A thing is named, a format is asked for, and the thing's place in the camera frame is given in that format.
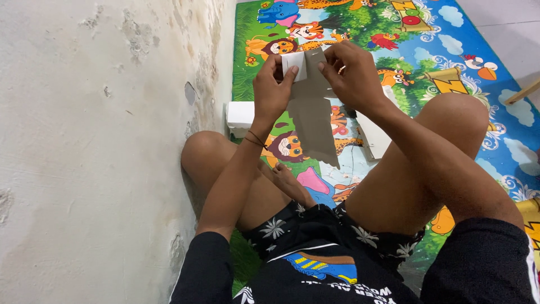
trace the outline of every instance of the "play mat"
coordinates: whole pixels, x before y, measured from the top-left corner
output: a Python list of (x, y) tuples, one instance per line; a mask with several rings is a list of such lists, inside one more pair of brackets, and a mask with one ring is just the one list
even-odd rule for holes
[[(392, 87), (399, 107), (411, 117), (442, 92), (470, 94), (482, 101), (489, 108), (490, 124), (476, 162), (516, 202), (540, 197), (537, 179), (540, 164), (536, 154), (540, 148), (540, 115), (528, 100), (504, 105), (520, 88), (454, 0), (239, 3), (235, 30), (234, 101), (253, 100), (252, 79), (268, 54), (328, 47), (348, 39), (373, 54), (382, 85)], [(341, 170), (304, 157), (298, 139), (291, 139), (291, 148), (286, 153), (271, 147), (271, 153), (261, 158), (271, 166), (277, 161), (287, 164), (295, 176), (302, 174), (321, 180), (322, 183), (316, 184), (323, 187), (308, 190), (316, 195), (319, 203), (334, 207), (347, 198), (376, 163), (366, 161), (356, 121), (348, 117), (339, 100), (331, 100), (331, 103)], [(287, 112), (276, 122), (271, 137), (296, 138), (295, 126)], [(526, 217), (527, 231), (533, 239), (540, 240), (540, 235), (536, 235), (540, 230), (540, 216), (537, 212), (533, 214)], [(404, 264), (406, 272), (419, 274), (421, 282), (422, 274), (453, 227), (454, 220), (444, 208), (427, 224), (424, 240)], [(234, 292), (260, 263), (246, 247), (241, 236), (235, 234), (232, 240), (236, 260)], [(536, 253), (537, 265), (540, 265), (540, 251)]]

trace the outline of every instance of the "wooden stick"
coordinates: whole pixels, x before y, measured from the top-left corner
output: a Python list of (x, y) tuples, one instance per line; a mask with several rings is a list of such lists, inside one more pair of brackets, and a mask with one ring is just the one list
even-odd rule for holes
[(514, 104), (517, 101), (522, 100), (523, 98), (529, 96), (530, 94), (532, 94), (534, 91), (538, 89), (540, 89), (540, 78), (537, 81), (534, 81), (533, 83), (531, 83), (530, 86), (526, 87), (525, 89), (521, 90), (520, 92), (510, 97), (510, 99), (505, 101), (504, 104), (506, 105)]

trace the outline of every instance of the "yellow stripe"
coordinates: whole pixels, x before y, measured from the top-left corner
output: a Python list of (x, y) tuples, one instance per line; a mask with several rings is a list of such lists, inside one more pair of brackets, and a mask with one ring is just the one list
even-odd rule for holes
[(311, 266), (311, 265), (313, 265), (313, 264), (315, 264), (315, 263), (317, 263), (317, 261), (311, 261), (311, 262), (305, 264), (304, 266), (302, 266), (302, 268), (303, 268), (303, 269), (306, 269), (306, 268), (308, 268), (309, 266)]
[(313, 266), (312, 269), (319, 269), (319, 268), (321, 268), (321, 267), (324, 266), (324, 265), (326, 265), (326, 263), (320, 262), (320, 263), (318, 263), (317, 265)]
[(295, 262), (296, 264), (300, 264), (301, 262), (304, 262), (305, 260), (307, 260), (305, 257), (301, 257), (301, 258), (299, 258), (298, 260), (294, 260), (294, 262)]

